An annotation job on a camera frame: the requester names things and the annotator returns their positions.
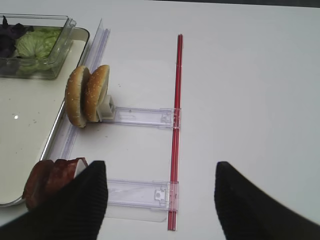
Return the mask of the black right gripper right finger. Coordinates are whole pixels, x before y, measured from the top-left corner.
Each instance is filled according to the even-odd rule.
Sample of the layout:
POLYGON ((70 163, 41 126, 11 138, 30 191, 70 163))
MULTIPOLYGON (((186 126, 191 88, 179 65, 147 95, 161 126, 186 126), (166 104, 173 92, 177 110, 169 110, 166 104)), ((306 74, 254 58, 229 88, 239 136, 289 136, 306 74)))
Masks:
POLYGON ((318 240, 320 226, 279 203, 227 161, 215 169, 214 203, 227 240, 318 240))

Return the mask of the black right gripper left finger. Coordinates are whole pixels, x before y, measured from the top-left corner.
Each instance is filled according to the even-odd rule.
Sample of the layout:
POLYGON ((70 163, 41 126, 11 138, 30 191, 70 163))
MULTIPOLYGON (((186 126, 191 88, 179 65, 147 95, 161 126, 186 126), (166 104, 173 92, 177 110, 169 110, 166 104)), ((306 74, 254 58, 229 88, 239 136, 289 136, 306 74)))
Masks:
POLYGON ((108 202, 106 165, 93 161, 44 203, 0 228, 2 240, 95 240, 108 202))

